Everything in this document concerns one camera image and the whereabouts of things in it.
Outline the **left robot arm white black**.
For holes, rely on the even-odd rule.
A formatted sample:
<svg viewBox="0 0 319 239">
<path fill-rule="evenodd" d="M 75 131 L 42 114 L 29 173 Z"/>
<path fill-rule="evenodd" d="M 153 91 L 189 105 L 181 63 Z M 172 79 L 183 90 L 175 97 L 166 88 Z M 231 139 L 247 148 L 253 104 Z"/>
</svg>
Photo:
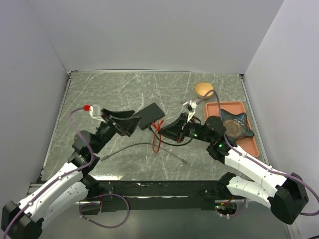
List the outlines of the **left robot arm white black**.
<svg viewBox="0 0 319 239">
<path fill-rule="evenodd" d="M 3 207 L 0 228 L 4 238 L 37 239 L 43 228 L 72 204 L 85 198 L 94 200 L 99 194 L 98 181 L 89 173 L 99 161 L 97 153 L 116 134 L 130 137 L 142 119 L 134 111 L 113 112 L 98 105 L 80 110 L 101 122 L 96 132 L 75 129 L 74 151 L 62 168 L 26 198 Z"/>
</svg>

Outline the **black network switch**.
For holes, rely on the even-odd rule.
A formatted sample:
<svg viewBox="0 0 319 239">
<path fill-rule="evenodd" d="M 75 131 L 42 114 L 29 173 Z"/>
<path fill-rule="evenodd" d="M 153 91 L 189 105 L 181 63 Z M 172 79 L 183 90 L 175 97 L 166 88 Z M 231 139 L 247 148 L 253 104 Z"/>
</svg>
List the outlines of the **black network switch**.
<svg viewBox="0 0 319 239">
<path fill-rule="evenodd" d="M 152 103 L 133 114 L 133 116 L 141 118 L 138 127 L 141 130 L 144 130 L 148 128 L 153 122 L 156 122 L 157 120 L 163 118 L 165 116 L 165 113 L 156 103 Z"/>
</svg>

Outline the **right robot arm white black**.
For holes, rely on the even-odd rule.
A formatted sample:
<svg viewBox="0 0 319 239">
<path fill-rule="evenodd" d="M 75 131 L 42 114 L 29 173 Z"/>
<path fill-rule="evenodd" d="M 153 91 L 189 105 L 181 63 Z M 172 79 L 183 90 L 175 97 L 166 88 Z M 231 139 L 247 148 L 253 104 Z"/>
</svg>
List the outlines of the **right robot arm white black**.
<svg viewBox="0 0 319 239">
<path fill-rule="evenodd" d="M 218 194 L 222 198 L 232 195 L 247 198 L 269 208 L 273 215 L 291 225 L 301 215 L 309 201 L 306 185 L 295 173 L 286 174 L 262 163 L 240 146 L 229 144 L 226 128 L 218 116 L 210 116 L 204 124 L 188 120 L 186 113 L 159 130 L 159 134 L 176 142 L 185 137 L 208 142 L 209 155 L 249 177 L 245 180 L 226 173 L 219 180 Z"/>
</svg>

